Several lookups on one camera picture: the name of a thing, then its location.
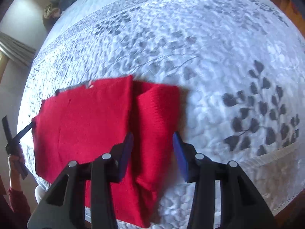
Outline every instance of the black handheld tool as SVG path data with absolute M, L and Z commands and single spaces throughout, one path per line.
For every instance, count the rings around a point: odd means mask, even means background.
M 8 155 L 15 155 L 19 156 L 19 152 L 21 150 L 21 146 L 19 145 L 21 138 L 32 128 L 32 122 L 28 124 L 24 129 L 22 129 L 14 138 L 12 136 L 9 122 L 7 120 L 7 116 L 2 118 L 2 125 L 4 129 L 4 133 L 7 139 L 7 145 L 5 147 L 5 150 Z M 21 163 L 19 161 L 15 161 L 14 165 L 17 169 L 17 171 L 20 173 L 22 179 L 25 179 L 28 175 L 29 171 L 25 167 L 24 163 Z
M 222 199 L 219 229 L 277 228 L 268 205 L 237 162 L 213 162 L 184 143 L 178 132 L 173 135 L 173 147 L 184 180 L 196 182 L 187 229 L 213 229 L 215 180 L 220 180 Z
M 27 224 L 28 229 L 85 229 L 85 183 L 91 180 L 91 228 L 118 229 L 110 183 L 126 174 L 133 135 L 91 163 L 70 161 L 51 185 Z

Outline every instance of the red shirt sleeve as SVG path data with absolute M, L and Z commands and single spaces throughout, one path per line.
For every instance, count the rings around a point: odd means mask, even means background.
M 12 210 L 22 226 L 26 228 L 27 222 L 31 216 L 30 206 L 22 191 L 16 191 L 9 188 L 9 197 Z

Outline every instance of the bed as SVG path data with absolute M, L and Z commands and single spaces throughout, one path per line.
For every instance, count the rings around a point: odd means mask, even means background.
M 304 64 L 303 36 L 269 0 L 77 0 L 33 61 L 18 131 L 42 99 L 87 80 L 132 74 L 177 85 L 183 140 L 213 161 L 239 162 L 276 215 L 305 187 Z M 48 189 L 30 132 L 21 144 Z M 168 176 L 151 228 L 186 228 L 195 185 L 174 158 Z M 218 185 L 215 227 L 220 198 Z

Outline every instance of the person's arm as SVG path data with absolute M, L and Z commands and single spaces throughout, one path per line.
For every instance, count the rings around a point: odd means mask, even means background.
M 27 222 L 31 216 L 31 211 L 29 204 L 25 195 L 22 192 L 20 183 L 20 174 L 15 168 L 14 161 L 24 162 L 23 157 L 9 156 L 9 167 L 10 167 L 10 188 L 9 188 L 9 198 L 11 208 L 14 214 L 17 216 L 22 225 L 27 225 Z

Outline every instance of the leaf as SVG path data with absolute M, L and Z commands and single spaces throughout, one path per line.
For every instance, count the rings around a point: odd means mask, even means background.
M 285 141 L 285 143 L 283 144 L 283 147 L 287 147 L 287 146 L 289 146 L 289 145 L 290 145 L 289 139 L 287 139 L 287 140 Z
M 258 122 L 257 119 L 252 118 L 251 120 L 251 125 L 249 127 L 249 130 L 253 133 L 257 132 L 257 130 L 260 128 L 260 123 Z
M 280 115 L 285 115 L 285 114 L 286 114 L 286 106 L 285 106 L 285 104 L 283 104 L 280 107 Z
M 255 102 L 254 97 L 249 95 L 248 96 L 248 104 L 249 104 L 249 106 L 254 106 L 254 102 Z
M 275 142 L 275 133 L 272 127 L 267 128 L 266 144 L 271 145 Z
M 294 143 L 294 142 L 296 142 L 296 136 L 295 136 L 295 134 L 293 133 L 293 134 L 291 135 L 291 141 L 290 141 L 290 143 L 292 144 L 292 143 Z
M 299 114 L 295 115 L 295 124 L 298 125 L 300 123 Z
M 294 118 L 294 116 L 291 118 L 290 124 L 291 124 L 293 127 L 295 127 L 295 118 Z
M 232 128 L 235 132 L 241 132 L 242 131 L 242 121 L 240 118 L 235 117 L 232 122 Z
M 269 89 L 271 87 L 271 84 L 267 78 L 263 78 L 263 86 L 262 89 Z
M 245 94 L 243 90 L 237 92 L 238 98 L 240 98 L 243 102 L 246 100 Z
M 245 107 L 242 107 L 239 109 L 240 113 L 241 113 L 241 118 L 244 120 L 245 118 L 248 117 L 249 115 L 249 108 L 245 108 Z
M 275 95 L 272 95 L 271 102 L 274 106 L 276 106 L 276 107 L 278 106 L 278 100 L 276 99 Z
M 265 114 L 267 113 L 267 110 L 268 110 L 268 105 L 266 102 L 258 102 L 258 107 L 260 109 L 260 113 L 265 116 Z
M 272 119 L 273 121 L 276 121 L 276 120 L 277 120 L 277 118 L 276 118 L 276 112 L 275 112 L 274 109 L 271 109 L 271 110 L 270 110 L 269 117 L 270 117 L 270 119 Z
M 230 151 L 233 151 L 239 142 L 239 136 L 232 135 L 224 139 L 224 142 L 230 146 Z
M 250 144 L 251 144 L 251 140 L 250 140 L 249 136 L 245 136 L 242 139 L 242 143 L 240 144 L 240 149 L 244 150 L 244 149 L 250 148 Z
M 251 90 L 252 94 L 257 95 L 257 87 L 254 82 L 251 83 L 250 90 Z
M 279 96 L 279 99 L 281 100 L 281 98 L 283 97 L 283 89 L 280 86 L 276 86 L 276 93 Z
M 232 94 L 225 93 L 222 100 L 227 107 L 233 107 L 237 104 L 236 98 Z
M 265 150 L 265 147 L 263 145 L 260 145 L 260 148 L 257 150 L 257 156 L 261 156 L 266 153 L 267 153 L 267 151 Z
M 259 74 L 264 70 L 264 65 L 257 60 L 254 60 L 254 66 Z
M 254 70 L 249 70 L 249 74 L 250 76 L 252 76 L 253 78 L 258 78 L 257 75 L 255 74 Z
M 289 126 L 283 123 L 281 127 L 282 140 L 284 140 L 287 137 L 288 133 L 289 133 Z

